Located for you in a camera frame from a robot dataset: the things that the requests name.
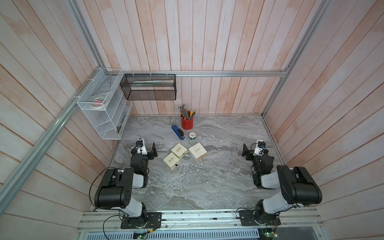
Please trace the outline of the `small cream jewelry box front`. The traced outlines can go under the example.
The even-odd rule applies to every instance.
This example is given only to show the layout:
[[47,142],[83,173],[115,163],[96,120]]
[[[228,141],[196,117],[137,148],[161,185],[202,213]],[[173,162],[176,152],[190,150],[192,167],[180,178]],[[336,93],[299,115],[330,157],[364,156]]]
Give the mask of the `small cream jewelry box front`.
[[174,153],[170,153],[169,155],[167,155],[164,159],[163,159],[163,162],[165,164],[167,164],[167,166],[173,170],[179,163],[180,163],[180,159],[174,154]]

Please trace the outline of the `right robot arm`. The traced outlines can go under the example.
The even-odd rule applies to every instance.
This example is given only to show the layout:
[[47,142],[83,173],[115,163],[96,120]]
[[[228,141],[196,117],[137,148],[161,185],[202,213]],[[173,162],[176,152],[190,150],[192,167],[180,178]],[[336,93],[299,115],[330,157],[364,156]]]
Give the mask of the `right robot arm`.
[[243,226],[280,225],[280,213],[321,203],[322,192],[306,168],[278,165],[273,172],[275,158],[269,155],[266,143],[258,141],[253,146],[249,149],[244,144],[242,156],[253,164],[251,172],[254,185],[259,189],[279,191],[270,198],[259,200],[254,210],[238,209],[237,216]]

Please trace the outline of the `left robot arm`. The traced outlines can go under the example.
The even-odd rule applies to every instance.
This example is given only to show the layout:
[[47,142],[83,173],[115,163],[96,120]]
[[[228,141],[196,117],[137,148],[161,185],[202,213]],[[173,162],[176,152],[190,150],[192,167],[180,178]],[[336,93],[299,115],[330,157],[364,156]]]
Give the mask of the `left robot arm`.
[[131,151],[131,166],[125,169],[105,168],[104,175],[91,204],[97,209],[115,210],[123,213],[122,221],[134,228],[146,227],[147,209],[144,203],[133,196],[133,189],[145,188],[149,179],[149,161],[158,156],[156,145],[147,151],[144,140],[139,139]]

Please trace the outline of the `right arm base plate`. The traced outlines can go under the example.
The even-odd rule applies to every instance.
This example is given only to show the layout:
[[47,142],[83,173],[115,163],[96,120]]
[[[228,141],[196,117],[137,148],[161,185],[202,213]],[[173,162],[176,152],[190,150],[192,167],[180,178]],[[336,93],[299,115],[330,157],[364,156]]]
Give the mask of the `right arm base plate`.
[[279,215],[266,214],[262,210],[237,209],[235,215],[243,227],[281,225]]

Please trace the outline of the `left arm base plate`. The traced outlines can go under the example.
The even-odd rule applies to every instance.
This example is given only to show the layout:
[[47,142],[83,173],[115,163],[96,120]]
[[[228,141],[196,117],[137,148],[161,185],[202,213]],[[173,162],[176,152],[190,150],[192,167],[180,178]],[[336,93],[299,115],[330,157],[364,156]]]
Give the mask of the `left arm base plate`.
[[161,227],[162,213],[149,212],[144,213],[140,217],[133,218],[123,216],[121,229],[123,230],[156,230]]

